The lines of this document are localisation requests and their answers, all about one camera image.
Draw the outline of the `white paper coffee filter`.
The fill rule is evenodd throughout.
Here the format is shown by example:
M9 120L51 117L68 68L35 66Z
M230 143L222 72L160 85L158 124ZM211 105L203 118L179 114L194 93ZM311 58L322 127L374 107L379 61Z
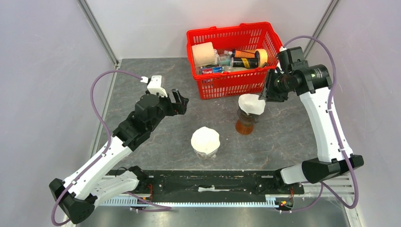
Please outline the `white paper coffee filter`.
M256 94L243 94L239 96L238 106L246 114L261 115L265 110L265 101Z
M192 134L191 146L197 153L212 154L220 147L220 134L214 129L201 127Z

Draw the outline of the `dark glass dripper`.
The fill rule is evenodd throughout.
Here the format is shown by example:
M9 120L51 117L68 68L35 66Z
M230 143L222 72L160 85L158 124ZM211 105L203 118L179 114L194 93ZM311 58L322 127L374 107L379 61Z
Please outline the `dark glass dripper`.
M253 113L246 113L241 108L238 108L237 115L238 115L239 122L241 122L244 125L255 124L255 123L259 122L260 115L253 114Z

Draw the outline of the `clear glass dripper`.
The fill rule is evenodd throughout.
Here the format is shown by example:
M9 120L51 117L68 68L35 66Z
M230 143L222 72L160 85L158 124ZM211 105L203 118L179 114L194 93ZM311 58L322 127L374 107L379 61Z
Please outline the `clear glass dripper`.
M194 149L194 152L196 153L197 157L198 157L198 158L201 158L201 159L203 159L203 160L216 159L216 157L217 157L217 155L216 155L217 151L218 151L218 148L215 149L215 150L213 150L213 151L211 151L211 152L209 152L209 153L200 152L200 151Z

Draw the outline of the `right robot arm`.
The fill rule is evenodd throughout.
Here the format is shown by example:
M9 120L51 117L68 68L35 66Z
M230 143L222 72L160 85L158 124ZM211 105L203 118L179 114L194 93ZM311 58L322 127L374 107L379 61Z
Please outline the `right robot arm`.
M317 144L316 158L276 171L276 192L286 193L294 183L319 183L345 174L354 178L355 170L364 165L363 157L355 155L345 139L332 90L328 69L321 64L285 73L268 70L260 99L284 102L290 92L296 92L307 111Z

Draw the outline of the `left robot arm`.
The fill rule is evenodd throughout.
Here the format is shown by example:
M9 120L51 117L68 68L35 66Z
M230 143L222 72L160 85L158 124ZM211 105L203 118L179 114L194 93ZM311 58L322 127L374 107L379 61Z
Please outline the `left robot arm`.
M138 167L106 182L100 183L100 180L149 139L165 117L186 113L189 99L177 89L172 89L172 93L174 101L170 96L147 91L135 104L134 110L111 133L100 151L70 176L63 180L55 178L50 182L49 188L55 200L51 221L55 226L69 222L81 223L102 202L121 193L133 190L143 193L147 190L148 180Z

